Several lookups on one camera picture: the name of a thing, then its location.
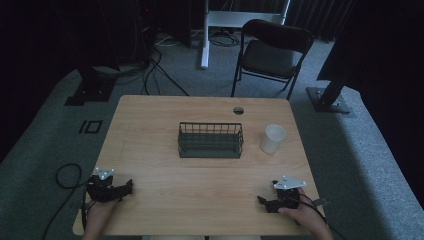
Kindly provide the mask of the black slanted stand with base plate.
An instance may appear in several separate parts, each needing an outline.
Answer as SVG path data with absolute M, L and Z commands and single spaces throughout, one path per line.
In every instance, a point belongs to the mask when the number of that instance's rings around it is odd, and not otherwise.
M 325 88 L 308 87 L 306 89 L 316 112 L 349 114 L 350 109 L 341 97 L 341 91 L 347 82 L 347 61 L 341 50 L 332 50 L 325 60 L 317 79 L 328 80 Z

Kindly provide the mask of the white desk frame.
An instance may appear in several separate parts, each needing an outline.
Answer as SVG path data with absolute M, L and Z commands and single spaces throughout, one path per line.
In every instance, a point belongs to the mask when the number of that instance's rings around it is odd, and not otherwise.
M 241 28 L 245 23 L 252 19 L 261 19 L 273 23 L 284 25 L 287 19 L 291 0 L 284 0 L 280 13 L 256 13 L 256 12 L 233 12 L 233 11 L 212 11 L 209 9 L 209 0 L 204 0 L 204 36 L 203 48 L 200 66 L 202 69 L 209 67 L 209 28 L 210 27 L 229 27 Z

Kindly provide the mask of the black folding chair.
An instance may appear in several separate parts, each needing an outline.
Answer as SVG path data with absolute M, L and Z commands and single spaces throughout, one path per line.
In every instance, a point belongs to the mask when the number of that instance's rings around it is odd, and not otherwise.
M 314 43 L 314 36 L 303 28 L 286 26 L 261 19 L 246 22 L 241 31 L 240 50 L 231 96 L 242 75 L 284 83 L 291 98 L 303 61 Z

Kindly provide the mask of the white cup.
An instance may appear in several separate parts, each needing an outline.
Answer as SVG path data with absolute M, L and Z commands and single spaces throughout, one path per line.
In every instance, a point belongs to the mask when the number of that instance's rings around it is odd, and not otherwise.
M 268 154 L 275 153 L 286 137 L 286 131 L 277 124 L 268 125 L 261 141 L 261 149 Z

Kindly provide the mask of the black stand with flat base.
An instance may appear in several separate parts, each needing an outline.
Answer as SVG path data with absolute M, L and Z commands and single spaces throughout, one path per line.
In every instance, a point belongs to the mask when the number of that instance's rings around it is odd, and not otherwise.
M 117 78 L 95 70 L 92 66 L 77 68 L 81 82 L 65 106 L 83 106 L 86 102 L 108 102 Z

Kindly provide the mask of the person's right hand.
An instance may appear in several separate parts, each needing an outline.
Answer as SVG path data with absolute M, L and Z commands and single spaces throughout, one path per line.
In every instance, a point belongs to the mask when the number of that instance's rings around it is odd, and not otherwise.
M 310 231 L 315 224 L 326 224 L 311 199 L 306 196 L 302 188 L 299 189 L 300 204 L 296 209 L 280 208 L 278 212 L 282 215 L 291 217 L 296 220 L 301 226 Z

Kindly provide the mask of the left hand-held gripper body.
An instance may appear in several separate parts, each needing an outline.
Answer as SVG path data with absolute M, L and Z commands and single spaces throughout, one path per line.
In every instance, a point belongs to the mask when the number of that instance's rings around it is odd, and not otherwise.
M 86 191 L 93 201 L 106 203 L 122 197 L 112 186 L 114 169 L 106 170 L 96 167 L 95 171 L 96 173 L 89 178 L 86 187 Z

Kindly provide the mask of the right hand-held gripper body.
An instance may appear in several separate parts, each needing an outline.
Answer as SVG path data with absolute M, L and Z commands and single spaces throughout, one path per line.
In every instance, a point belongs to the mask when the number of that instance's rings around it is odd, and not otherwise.
M 305 181 L 283 176 L 280 180 L 273 180 L 272 183 L 277 196 L 277 199 L 272 201 L 273 211 L 278 211 L 280 208 L 296 209 L 299 206 L 299 189 L 307 185 Z

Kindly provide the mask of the black wire basket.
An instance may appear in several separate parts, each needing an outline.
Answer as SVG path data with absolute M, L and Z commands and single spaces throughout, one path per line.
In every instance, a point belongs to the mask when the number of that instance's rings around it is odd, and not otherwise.
M 241 123 L 180 122 L 178 151 L 181 158 L 240 158 Z

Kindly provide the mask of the dark curtain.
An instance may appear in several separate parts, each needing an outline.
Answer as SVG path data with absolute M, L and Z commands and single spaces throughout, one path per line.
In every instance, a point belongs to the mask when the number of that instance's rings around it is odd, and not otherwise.
M 285 24 L 307 29 L 315 38 L 338 38 L 356 0 L 290 0 Z

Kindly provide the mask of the person's left hand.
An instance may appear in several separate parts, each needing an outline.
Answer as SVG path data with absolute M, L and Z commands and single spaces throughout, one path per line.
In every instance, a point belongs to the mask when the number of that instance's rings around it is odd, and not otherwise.
M 91 201 L 87 210 L 86 228 L 90 230 L 104 228 L 113 215 L 117 203 L 117 200 L 106 203 Z

